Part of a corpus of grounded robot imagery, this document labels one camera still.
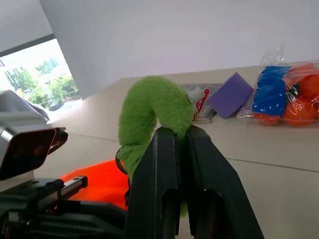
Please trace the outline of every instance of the purple sponge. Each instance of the purple sponge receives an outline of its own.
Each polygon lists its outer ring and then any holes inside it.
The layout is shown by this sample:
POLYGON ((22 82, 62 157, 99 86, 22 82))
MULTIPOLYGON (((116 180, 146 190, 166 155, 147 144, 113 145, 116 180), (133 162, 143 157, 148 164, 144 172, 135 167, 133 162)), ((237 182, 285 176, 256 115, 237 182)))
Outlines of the purple sponge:
POLYGON ((211 107, 223 118, 234 114, 254 89, 236 72, 209 99, 211 107))

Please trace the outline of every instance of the clear plastic packaging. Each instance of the clear plastic packaging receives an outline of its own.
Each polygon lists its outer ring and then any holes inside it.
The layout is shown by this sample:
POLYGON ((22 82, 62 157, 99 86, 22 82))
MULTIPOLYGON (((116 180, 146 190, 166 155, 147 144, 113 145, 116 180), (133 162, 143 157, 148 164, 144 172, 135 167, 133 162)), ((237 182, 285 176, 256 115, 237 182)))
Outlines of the clear plastic packaging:
POLYGON ((262 59, 254 93, 237 114, 239 119, 296 127, 318 122, 318 61, 287 65, 283 52, 278 47, 262 59))
POLYGON ((211 123, 212 118, 216 114, 216 111, 210 106, 207 100, 212 96, 212 94, 221 86, 222 84, 183 84, 181 85, 188 95, 195 93, 195 115, 194 124, 200 123, 211 123))

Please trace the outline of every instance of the orange cloth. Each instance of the orange cloth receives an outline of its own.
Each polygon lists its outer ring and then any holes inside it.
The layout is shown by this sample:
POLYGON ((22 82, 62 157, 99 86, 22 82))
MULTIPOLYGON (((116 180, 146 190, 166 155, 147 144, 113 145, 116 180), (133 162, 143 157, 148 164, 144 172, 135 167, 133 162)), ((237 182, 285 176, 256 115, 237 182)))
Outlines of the orange cloth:
POLYGON ((112 203, 127 210, 124 194, 128 190, 128 177, 117 168, 115 160, 77 169, 61 179, 66 182, 82 175, 88 177, 88 187, 70 199, 112 203))

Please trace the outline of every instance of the green plush toy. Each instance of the green plush toy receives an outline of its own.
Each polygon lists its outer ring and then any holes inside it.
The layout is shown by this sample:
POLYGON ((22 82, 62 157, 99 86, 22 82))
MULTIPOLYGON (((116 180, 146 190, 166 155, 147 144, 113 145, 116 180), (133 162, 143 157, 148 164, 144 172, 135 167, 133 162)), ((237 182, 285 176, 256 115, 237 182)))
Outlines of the green plush toy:
MULTIPOLYGON (((136 82, 124 100, 119 122, 122 148, 117 158, 123 161, 130 181, 144 155, 157 121, 176 133, 182 147, 194 115, 193 103, 179 85, 160 76, 149 76, 136 82)), ((182 205, 182 214, 187 212, 182 205)))

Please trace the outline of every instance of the orange ball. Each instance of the orange ball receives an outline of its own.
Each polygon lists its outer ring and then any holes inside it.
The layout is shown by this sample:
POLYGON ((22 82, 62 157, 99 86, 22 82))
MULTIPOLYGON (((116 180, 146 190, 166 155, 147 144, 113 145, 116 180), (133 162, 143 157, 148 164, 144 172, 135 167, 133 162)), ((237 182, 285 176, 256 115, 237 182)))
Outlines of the orange ball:
POLYGON ((316 118, 316 110, 312 102, 305 98, 297 98, 287 104, 284 120, 292 126, 305 126, 316 118))
POLYGON ((308 100, 319 100, 319 75, 310 75, 300 81, 300 94, 308 100))
POLYGON ((295 82, 292 79, 286 76, 284 77, 283 81, 285 82, 286 87, 293 86, 295 84, 295 82))
POLYGON ((270 116, 267 114, 254 113, 254 118, 263 125, 275 125, 279 123, 280 116, 270 116))
POLYGON ((304 77, 308 75, 319 74, 319 68, 313 63, 301 64, 293 66, 285 75, 285 78, 288 78, 292 81, 292 85, 300 82, 304 77))

